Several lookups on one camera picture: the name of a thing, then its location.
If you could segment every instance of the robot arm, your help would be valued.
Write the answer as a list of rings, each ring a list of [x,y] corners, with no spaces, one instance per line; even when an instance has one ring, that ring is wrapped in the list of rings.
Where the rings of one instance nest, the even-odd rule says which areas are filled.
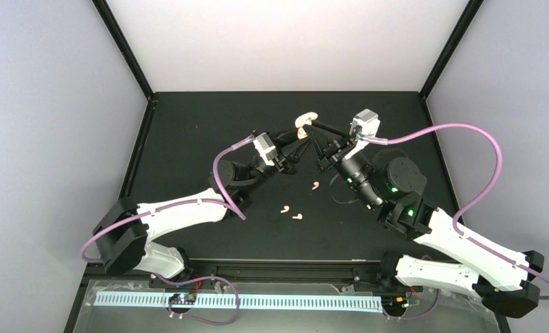
[[[354,117],[349,137],[337,138],[304,126],[318,151],[319,170],[335,168],[360,202],[367,209],[378,211],[379,223],[461,263],[387,255],[383,263],[385,277],[407,286],[457,291],[481,299],[487,308],[513,318],[534,309],[538,305],[539,288],[531,283],[534,277],[518,266],[541,272],[543,256],[535,251],[520,253],[504,248],[458,224],[464,235],[460,236],[453,229],[451,216],[424,202],[422,194],[427,179],[403,152],[386,149],[372,162],[360,152],[363,145],[358,144],[363,136],[375,135],[377,128],[378,117],[370,110]]]
[[[245,210],[252,201],[250,194],[276,173],[294,174],[310,142],[300,140],[296,130],[254,138],[257,156],[249,164],[222,160],[218,172],[225,189],[238,208]],[[93,235],[126,217],[150,212],[149,215],[123,225],[96,240],[105,272],[118,275],[138,269],[174,278],[187,268],[188,258],[182,248],[167,248],[154,242],[164,234],[199,223],[222,221],[232,217],[224,205],[213,177],[212,188],[203,192],[161,203],[134,204],[129,198],[119,200],[93,230]]]

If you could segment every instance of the purple tube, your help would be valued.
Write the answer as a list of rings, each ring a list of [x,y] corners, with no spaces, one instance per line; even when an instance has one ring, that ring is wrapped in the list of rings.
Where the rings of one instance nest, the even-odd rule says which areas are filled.
[[[229,203],[229,205],[231,207],[230,209],[233,210],[240,217],[240,219],[242,219],[242,220],[246,219],[246,215],[244,215],[244,213],[242,213],[242,211],[238,208],[238,206],[236,205],[234,200],[232,200],[232,197],[229,196],[229,194],[227,193],[225,187],[223,186],[223,183],[221,182],[221,179],[219,178],[218,164],[219,164],[219,161],[222,159],[222,157],[226,156],[226,154],[228,154],[229,152],[235,151],[236,149],[238,149],[242,146],[245,146],[245,145],[249,144],[250,142],[252,142],[252,140],[254,140],[254,136],[250,135],[249,137],[245,138],[244,140],[238,142],[237,144],[233,144],[231,147],[229,147],[229,148],[225,149],[224,151],[222,151],[221,153],[219,153],[216,156],[216,158],[213,160],[213,176],[216,180],[216,184],[218,185],[218,188],[221,192],[221,195]]]

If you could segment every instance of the black metal frame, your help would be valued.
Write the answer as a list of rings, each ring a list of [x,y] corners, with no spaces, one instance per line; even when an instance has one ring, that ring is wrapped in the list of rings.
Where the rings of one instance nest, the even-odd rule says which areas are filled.
[[[113,16],[113,13],[111,12],[109,4],[107,4],[106,0],[93,0],[93,4],[95,5],[95,8],[97,8],[97,11],[99,11],[101,19],[103,19],[103,22],[105,22],[107,29],[111,33],[115,44],[117,44],[117,47],[123,56],[123,59],[125,59],[125,62],[130,67],[136,81],[138,81],[144,96],[146,96],[146,99],[150,100],[154,94],[154,91],[148,84],[148,80],[146,80],[146,76],[144,75],[142,68],[138,65],[136,56],[132,52],[130,45],[128,45],[128,41],[125,39],[125,36],[121,32],[121,29],[115,20],[115,16]]]
[[[108,6],[106,0],[92,0],[93,4],[99,11],[99,14],[105,25],[109,29],[114,41],[116,42],[122,56],[127,62],[130,70],[134,74],[136,81],[140,85],[144,96],[148,99],[148,104],[146,106],[146,111],[143,116],[142,124],[140,126],[136,144],[132,151],[132,157],[130,158],[130,163],[128,165],[128,170],[126,171],[123,184],[121,186],[119,197],[130,195],[134,177],[137,172],[137,167],[140,161],[140,157],[144,148],[144,143],[146,142],[146,137],[148,135],[148,130],[150,128],[152,118],[156,110],[157,101],[154,99],[154,92],[144,73],[142,72],[141,67],[138,65],[135,55],[132,52],[132,49],[128,45],[125,36],[122,34],[117,21],[115,20],[110,7]],[[419,102],[421,103],[426,116],[428,117],[429,123],[432,123],[430,112],[426,104],[426,99],[428,98],[432,88],[434,88],[436,82],[438,81],[440,75],[442,74],[444,68],[448,64],[451,56],[454,53],[456,46],[460,43],[464,33],[470,26],[475,14],[478,12],[480,5],[483,0],[469,0],[466,8],[464,9],[461,17],[458,19],[458,22],[453,29],[450,38],[446,42],[446,45],[442,49],[432,71],[430,72],[424,86],[419,92]],[[433,141],[437,147],[440,159],[442,162],[442,167],[446,169],[444,162],[444,156],[437,141],[437,136],[432,134]],[[450,195],[454,199],[456,208],[458,209],[458,202],[456,201],[456,196],[454,194],[454,189],[449,174],[446,172],[446,179],[448,182],[448,190]],[[353,283],[356,289],[373,291],[378,295],[389,295],[386,292],[378,293],[379,290],[375,290],[374,287],[370,287],[359,282],[355,282],[355,277],[358,276],[364,280],[367,279],[366,272],[369,271],[367,267],[373,267],[378,265],[378,262],[354,262],[354,263],[337,263],[337,262],[318,262],[318,263],[289,263],[289,262],[249,262],[249,261],[227,261],[227,262],[215,262],[215,261],[202,261],[202,260],[193,260],[192,264],[197,266],[198,269],[203,270],[215,270],[215,273],[224,275],[226,278],[229,278],[232,281],[236,282],[264,282],[264,281],[279,281],[279,282],[302,282],[302,283],[330,283],[336,285],[347,285]],[[126,278],[131,280],[150,280],[150,276],[144,272],[133,271],[126,273],[119,277],[119,279],[125,280]],[[82,304],[82,299],[85,296],[87,291],[87,286],[90,280],[114,280],[113,277],[106,275],[103,271],[103,267],[98,264],[88,264],[85,269],[85,274],[82,277],[80,286],[76,298],[74,300],[73,306],[71,308],[71,313],[69,314],[69,319],[67,325],[64,329],[65,332],[72,332],[80,306]],[[504,316],[496,316],[499,330],[502,333],[510,333],[511,330],[507,323],[507,319]]]
[[[478,12],[478,9],[480,8],[482,2],[483,0],[469,0],[467,6],[462,11],[462,15],[460,15],[458,22],[456,22],[454,30],[452,30],[450,37],[446,41],[446,45],[444,45],[444,48],[442,49],[442,52],[436,60],[436,63],[434,64],[430,75],[426,79],[424,86],[419,91],[423,99],[427,99],[428,96],[430,96],[432,89],[436,85],[436,82],[438,81],[440,75],[442,75],[442,72],[446,68],[450,57],[452,57],[452,55],[454,54],[454,50],[456,50],[456,47],[458,46],[458,43],[460,43],[460,40],[462,40],[464,33],[471,25],[471,22]]]

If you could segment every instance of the black tabletop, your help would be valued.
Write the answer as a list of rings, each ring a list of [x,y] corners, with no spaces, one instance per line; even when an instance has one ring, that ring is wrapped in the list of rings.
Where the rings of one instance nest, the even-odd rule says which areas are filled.
[[[155,99],[157,108],[130,194],[137,203],[165,201],[207,189],[211,164],[219,152],[253,130],[292,128],[295,118],[306,112],[316,112],[321,122],[349,130],[352,117],[368,108],[381,119],[378,136],[388,138],[430,125],[415,92],[165,92],[156,93]],[[424,198],[454,214],[434,141],[426,136],[399,148],[428,178]],[[365,153],[372,158],[380,149],[369,145]],[[249,145],[226,158],[247,162],[254,154],[253,145]],[[298,174],[275,175],[254,192],[246,221],[235,218],[203,223],[156,241],[181,246],[191,258],[377,260],[387,251],[397,251],[447,259],[384,230],[376,215],[359,203],[336,203],[334,198],[351,199],[350,192],[341,180],[329,185],[335,173],[320,174],[315,163],[310,148],[297,166]],[[315,181],[320,187],[312,190]],[[284,205],[290,206],[287,214],[280,213]],[[292,219],[296,213],[303,219]]]

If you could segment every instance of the white wall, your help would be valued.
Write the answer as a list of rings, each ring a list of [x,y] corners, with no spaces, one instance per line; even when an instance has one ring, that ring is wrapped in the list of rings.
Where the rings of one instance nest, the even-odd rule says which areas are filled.
[[[109,3],[155,91],[418,91],[467,0]]]
[[[90,1],[0,1],[0,332],[62,332],[146,101]]]
[[[485,1],[429,108],[435,123],[473,123],[499,141],[501,179],[466,221],[502,245],[543,253],[549,275],[549,1]],[[464,130],[439,139],[458,199],[466,203],[493,171],[492,149]],[[513,332],[549,332],[549,301],[510,325]]]

